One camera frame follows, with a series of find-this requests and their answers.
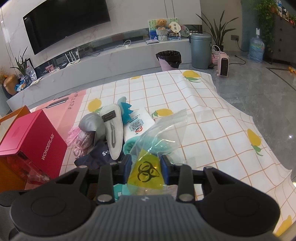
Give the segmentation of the clear biohazard plastic bag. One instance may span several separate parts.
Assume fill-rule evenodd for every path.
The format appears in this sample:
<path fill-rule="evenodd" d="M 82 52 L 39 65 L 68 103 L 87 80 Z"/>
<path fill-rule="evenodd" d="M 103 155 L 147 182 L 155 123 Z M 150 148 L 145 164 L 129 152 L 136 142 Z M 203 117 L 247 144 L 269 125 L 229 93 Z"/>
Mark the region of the clear biohazard plastic bag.
<path fill-rule="evenodd" d="M 176 185 L 167 185 L 161 172 L 161 156 L 173 155 L 181 147 L 187 127 L 187 111 L 162 117 L 140 137 L 131 138 L 125 150 L 132 158 L 127 181 L 131 195 L 170 194 L 175 197 Z"/>

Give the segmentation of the white QR code pouch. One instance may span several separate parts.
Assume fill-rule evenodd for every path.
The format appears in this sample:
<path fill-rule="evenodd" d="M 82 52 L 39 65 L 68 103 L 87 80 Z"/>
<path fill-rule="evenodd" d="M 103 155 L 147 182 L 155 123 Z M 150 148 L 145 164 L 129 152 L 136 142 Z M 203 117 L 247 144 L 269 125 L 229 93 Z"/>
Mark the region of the white QR code pouch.
<path fill-rule="evenodd" d="M 141 136 L 155 121 L 145 108 L 134 111 L 130 117 L 132 120 L 123 127 L 123 140 L 126 142 L 130 138 Z"/>

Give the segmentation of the silver grey soft cap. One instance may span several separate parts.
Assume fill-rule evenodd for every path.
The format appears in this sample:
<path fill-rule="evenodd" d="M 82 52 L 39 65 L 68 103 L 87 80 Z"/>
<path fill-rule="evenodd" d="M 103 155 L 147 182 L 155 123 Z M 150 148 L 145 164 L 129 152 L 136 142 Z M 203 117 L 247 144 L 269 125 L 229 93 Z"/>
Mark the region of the silver grey soft cap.
<path fill-rule="evenodd" d="M 97 142 L 105 139 L 105 125 L 102 117 L 97 113 L 86 114 L 79 122 L 78 127 L 85 132 L 95 132 L 93 146 L 95 147 Z"/>

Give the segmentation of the teal dinosaur plush toy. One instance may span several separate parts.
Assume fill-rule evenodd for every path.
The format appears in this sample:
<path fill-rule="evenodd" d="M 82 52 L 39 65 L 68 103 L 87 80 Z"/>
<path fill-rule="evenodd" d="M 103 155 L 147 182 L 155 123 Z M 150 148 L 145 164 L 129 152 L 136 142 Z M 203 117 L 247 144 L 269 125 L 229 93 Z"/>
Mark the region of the teal dinosaur plush toy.
<path fill-rule="evenodd" d="M 132 106 L 126 102 L 125 96 L 121 97 L 117 101 L 117 104 L 120 107 L 122 123 L 123 125 L 126 125 L 132 120 L 132 118 L 130 117 L 130 115 L 133 113 L 133 110 L 130 110 Z"/>

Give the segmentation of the pink fluffy fabric item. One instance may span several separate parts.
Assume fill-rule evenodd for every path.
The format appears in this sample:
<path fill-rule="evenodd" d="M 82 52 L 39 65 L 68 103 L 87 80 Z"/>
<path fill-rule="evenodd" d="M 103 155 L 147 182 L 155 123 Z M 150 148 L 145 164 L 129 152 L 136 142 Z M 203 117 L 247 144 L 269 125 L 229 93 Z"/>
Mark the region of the pink fluffy fabric item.
<path fill-rule="evenodd" d="M 78 126 L 68 132 L 66 144 L 73 147 L 75 159 L 85 156 L 88 148 L 93 145 L 95 132 L 82 131 Z"/>

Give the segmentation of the lemon pattern checked tablecloth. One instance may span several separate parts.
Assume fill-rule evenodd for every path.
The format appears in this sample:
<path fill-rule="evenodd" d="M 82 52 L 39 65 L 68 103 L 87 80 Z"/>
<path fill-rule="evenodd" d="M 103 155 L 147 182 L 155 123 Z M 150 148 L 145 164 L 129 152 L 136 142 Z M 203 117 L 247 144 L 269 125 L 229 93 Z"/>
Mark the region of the lemon pattern checked tablecloth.
<path fill-rule="evenodd" d="M 74 125 L 121 97 L 133 110 L 145 108 L 154 120 L 185 109 L 188 125 L 175 151 L 178 160 L 197 170 L 213 166 L 271 196 L 280 206 L 277 236 L 295 221 L 290 170 L 274 155 L 253 118 L 218 95 L 210 74 L 165 71 L 92 87 L 78 96 Z"/>

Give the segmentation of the white TV console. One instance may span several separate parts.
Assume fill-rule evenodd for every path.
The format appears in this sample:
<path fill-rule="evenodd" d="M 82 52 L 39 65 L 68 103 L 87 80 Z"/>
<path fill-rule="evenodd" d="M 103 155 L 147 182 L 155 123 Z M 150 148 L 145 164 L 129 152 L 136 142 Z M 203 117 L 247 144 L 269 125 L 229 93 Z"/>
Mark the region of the white TV console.
<path fill-rule="evenodd" d="M 156 53 L 165 50 L 179 51 L 182 63 L 191 63 L 191 46 L 188 39 L 150 45 L 144 42 L 136 43 L 128 48 L 114 48 L 95 57 L 85 57 L 77 64 L 47 74 L 38 83 L 8 99 L 7 104 L 11 110 L 24 105 L 34 107 L 67 95 L 79 86 L 92 82 L 102 83 L 114 76 L 158 68 L 160 64 Z"/>

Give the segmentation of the pink space heater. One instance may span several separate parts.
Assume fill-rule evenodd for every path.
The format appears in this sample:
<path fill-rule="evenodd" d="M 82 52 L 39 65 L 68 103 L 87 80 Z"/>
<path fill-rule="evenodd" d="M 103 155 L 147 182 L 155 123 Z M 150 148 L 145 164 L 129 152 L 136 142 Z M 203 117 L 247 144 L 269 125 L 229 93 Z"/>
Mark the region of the pink space heater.
<path fill-rule="evenodd" d="M 225 52 L 220 52 L 217 62 L 217 76 L 228 77 L 229 56 Z"/>

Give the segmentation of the grey green metal bin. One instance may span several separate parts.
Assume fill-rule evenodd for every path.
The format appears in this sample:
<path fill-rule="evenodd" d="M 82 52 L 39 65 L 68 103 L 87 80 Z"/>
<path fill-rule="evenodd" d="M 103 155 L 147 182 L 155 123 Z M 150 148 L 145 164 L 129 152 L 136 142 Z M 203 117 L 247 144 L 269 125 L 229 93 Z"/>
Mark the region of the grey green metal bin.
<path fill-rule="evenodd" d="M 211 64 L 212 37 L 208 34 L 193 33 L 189 37 L 189 42 L 192 66 L 197 69 L 208 69 Z"/>

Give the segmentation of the round white paper fan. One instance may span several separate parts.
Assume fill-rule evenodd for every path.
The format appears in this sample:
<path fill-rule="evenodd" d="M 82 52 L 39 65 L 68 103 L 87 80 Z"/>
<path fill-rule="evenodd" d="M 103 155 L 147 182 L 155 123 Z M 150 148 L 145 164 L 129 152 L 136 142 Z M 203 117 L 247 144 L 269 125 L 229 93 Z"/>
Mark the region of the round white paper fan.
<path fill-rule="evenodd" d="M 177 22 L 170 22 L 169 29 L 173 33 L 179 33 L 181 31 L 181 26 Z"/>

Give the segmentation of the brown ceramic vase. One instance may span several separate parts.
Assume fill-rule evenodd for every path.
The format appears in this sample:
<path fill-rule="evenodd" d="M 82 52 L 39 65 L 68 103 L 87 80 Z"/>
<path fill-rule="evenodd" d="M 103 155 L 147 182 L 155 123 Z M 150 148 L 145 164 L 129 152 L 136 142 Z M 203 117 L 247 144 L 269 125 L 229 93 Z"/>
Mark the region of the brown ceramic vase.
<path fill-rule="evenodd" d="M 15 90 L 16 85 L 19 83 L 18 77 L 15 74 L 9 75 L 4 80 L 4 88 L 10 95 L 15 95 L 17 91 Z"/>

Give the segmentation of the small potted plant left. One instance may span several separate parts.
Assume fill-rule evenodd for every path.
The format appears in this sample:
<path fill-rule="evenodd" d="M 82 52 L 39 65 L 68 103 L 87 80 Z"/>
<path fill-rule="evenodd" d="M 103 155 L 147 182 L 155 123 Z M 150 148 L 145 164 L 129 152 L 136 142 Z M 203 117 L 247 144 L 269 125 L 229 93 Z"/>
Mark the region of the small potted plant left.
<path fill-rule="evenodd" d="M 26 51 L 27 51 L 27 48 L 24 50 L 23 54 L 18 57 L 18 59 L 15 58 L 16 67 L 15 66 L 10 67 L 11 69 L 17 69 L 22 74 L 22 76 L 27 75 L 27 61 L 28 61 L 28 59 L 24 58 Z"/>

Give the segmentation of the blue water jug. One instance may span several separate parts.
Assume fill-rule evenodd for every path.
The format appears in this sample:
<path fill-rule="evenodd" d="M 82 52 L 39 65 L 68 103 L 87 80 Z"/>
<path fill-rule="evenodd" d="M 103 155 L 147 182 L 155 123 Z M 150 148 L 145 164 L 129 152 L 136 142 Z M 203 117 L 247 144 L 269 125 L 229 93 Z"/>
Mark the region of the blue water jug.
<path fill-rule="evenodd" d="M 265 44 L 260 38 L 260 29 L 256 28 L 256 36 L 251 38 L 249 43 L 248 58 L 256 63 L 262 63 L 265 51 Z"/>

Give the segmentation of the dark grey drawer cabinet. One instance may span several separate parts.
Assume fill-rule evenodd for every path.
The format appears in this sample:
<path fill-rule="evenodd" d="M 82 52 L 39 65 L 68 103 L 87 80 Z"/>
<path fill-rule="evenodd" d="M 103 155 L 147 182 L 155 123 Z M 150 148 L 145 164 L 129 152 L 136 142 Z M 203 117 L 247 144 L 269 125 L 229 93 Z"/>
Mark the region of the dark grey drawer cabinet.
<path fill-rule="evenodd" d="M 271 44 L 272 52 L 269 52 L 269 57 L 295 64 L 295 34 L 295 25 L 274 15 L 274 42 Z"/>

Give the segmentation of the black wall television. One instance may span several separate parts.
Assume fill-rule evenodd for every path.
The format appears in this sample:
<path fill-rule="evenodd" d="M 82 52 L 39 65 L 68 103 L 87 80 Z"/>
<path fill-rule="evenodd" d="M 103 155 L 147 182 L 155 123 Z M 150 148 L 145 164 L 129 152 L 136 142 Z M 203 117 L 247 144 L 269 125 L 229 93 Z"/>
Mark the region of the black wall television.
<path fill-rule="evenodd" d="M 23 17 L 34 54 L 77 32 L 107 23 L 106 1 L 44 1 Z"/>

